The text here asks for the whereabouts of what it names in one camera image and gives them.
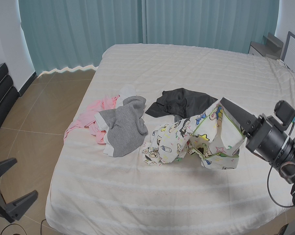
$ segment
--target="cartoon print baby blanket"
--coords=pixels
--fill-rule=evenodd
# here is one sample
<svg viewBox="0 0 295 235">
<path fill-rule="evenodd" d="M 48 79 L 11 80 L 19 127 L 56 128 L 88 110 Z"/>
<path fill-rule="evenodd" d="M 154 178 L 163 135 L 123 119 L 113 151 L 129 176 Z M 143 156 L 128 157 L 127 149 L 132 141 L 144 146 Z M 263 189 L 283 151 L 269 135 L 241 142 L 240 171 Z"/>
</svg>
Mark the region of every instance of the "cartoon print baby blanket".
<svg viewBox="0 0 295 235">
<path fill-rule="evenodd" d="M 149 165 L 162 165 L 198 154 L 206 168 L 235 169 L 245 138 L 242 131 L 218 100 L 201 115 L 157 126 L 151 142 L 143 146 L 142 159 Z"/>
</svg>

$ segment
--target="pink cloth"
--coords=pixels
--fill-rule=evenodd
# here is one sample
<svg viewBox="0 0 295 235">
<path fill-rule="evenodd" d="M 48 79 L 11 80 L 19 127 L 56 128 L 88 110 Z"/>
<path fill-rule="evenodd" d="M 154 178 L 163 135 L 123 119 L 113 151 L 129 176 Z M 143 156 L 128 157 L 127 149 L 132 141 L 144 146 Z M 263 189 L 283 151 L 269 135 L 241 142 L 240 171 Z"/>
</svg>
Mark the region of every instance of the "pink cloth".
<svg viewBox="0 0 295 235">
<path fill-rule="evenodd" d="M 109 96 L 105 96 L 103 99 L 96 100 L 89 104 L 86 110 L 81 113 L 77 120 L 73 121 L 65 131 L 64 142 L 68 133 L 73 129 L 89 127 L 90 134 L 96 136 L 96 142 L 104 143 L 103 138 L 106 131 L 99 130 L 94 115 L 103 110 L 115 109 L 118 97 L 119 96 L 114 96 L 110 98 Z"/>
</svg>

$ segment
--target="bed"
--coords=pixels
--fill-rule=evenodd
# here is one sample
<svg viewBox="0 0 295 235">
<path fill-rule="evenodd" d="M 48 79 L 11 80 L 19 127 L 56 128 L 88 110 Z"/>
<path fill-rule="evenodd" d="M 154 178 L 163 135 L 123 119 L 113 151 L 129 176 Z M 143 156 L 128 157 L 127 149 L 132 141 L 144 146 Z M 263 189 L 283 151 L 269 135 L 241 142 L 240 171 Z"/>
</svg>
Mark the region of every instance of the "bed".
<svg viewBox="0 0 295 235">
<path fill-rule="evenodd" d="M 255 115 L 273 115 L 281 99 L 295 108 L 295 73 L 278 61 L 210 48 L 129 44 L 103 54 L 74 119 L 125 84 L 147 99 L 145 110 L 162 91 L 181 87 L 227 97 Z M 174 116 L 143 119 L 151 131 Z M 87 128 L 69 133 L 45 210 L 49 225 L 61 233 L 244 234 L 286 211 L 268 196 L 268 163 L 245 147 L 235 170 L 209 170 L 194 156 L 147 165 L 141 153 L 113 158 L 103 149 Z M 278 202 L 291 204 L 291 185 L 276 171 L 270 188 Z"/>
</svg>

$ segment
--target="curtain fold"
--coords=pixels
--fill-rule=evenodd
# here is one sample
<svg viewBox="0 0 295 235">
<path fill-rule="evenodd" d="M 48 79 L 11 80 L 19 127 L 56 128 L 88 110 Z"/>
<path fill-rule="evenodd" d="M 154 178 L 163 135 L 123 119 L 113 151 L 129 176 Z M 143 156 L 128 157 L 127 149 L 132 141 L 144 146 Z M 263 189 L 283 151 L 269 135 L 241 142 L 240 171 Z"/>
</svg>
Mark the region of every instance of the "curtain fold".
<svg viewBox="0 0 295 235">
<path fill-rule="evenodd" d="M 247 53 L 275 33 L 279 0 L 19 0 L 36 69 L 98 66 L 114 44 L 191 45 Z"/>
<path fill-rule="evenodd" d="M 248 53 L 275 33 L 279 0 L 145 0 L 147 43 Z"/>
<path fill-rule="evenodd" d="M 36 72 L 98 66 L 110 46 L 142 43 L 141 6 L 141 0 L 19 0 Z"/>
</svg>

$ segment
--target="white bed sheet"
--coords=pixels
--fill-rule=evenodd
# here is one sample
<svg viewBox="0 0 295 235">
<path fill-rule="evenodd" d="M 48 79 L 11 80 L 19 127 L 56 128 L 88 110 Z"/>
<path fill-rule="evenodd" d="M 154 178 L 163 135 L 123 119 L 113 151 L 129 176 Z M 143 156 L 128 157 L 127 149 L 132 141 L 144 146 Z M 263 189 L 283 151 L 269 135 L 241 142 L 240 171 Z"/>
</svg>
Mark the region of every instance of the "white bed sheet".
<svg viewBox="0 0 295 235">
<path fill-rule="evenodd" d="M 281 99 L 295 108 L 295 74 L 275 60 L 209 48 L 131 44 L 104 53 L 75 118 L 89 103 L 117 95 L 127 83 L 147 99 L 145 110 L 163 90 L 181 87 L 225 96 L 257 115 L 272 115 Z M 149 131 L 173 118 L 143 115 Z M 197 156 L 148 166 L 138 152 L 112 158 L 103 149 L 87 128 L 69 133 L 45 210 L 49 225 L 61 233 L 243 234 L 286 210 L 268 196 L 268 163 L 245 147 L 235 170 L 206 169 Z M 291 185 L 275 170 L 270 187 L 277 201 L 291 204 Z"/>
</svg>

